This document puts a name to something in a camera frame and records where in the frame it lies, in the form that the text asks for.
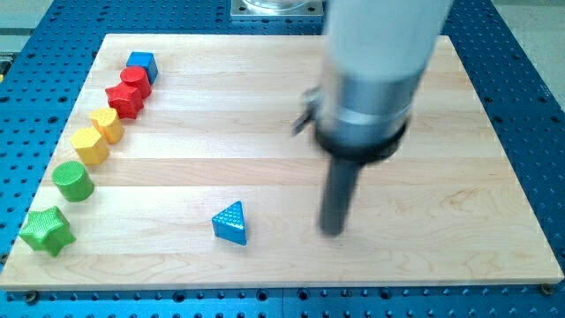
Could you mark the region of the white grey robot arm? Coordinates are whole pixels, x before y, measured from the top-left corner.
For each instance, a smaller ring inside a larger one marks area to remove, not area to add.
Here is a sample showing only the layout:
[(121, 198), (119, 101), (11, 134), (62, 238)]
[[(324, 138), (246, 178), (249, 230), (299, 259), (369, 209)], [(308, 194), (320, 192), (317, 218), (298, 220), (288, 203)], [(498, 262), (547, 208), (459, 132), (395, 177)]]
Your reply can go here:
[(452, 0), (328, 2), (314, 136), (338, 162), (395, 152)]

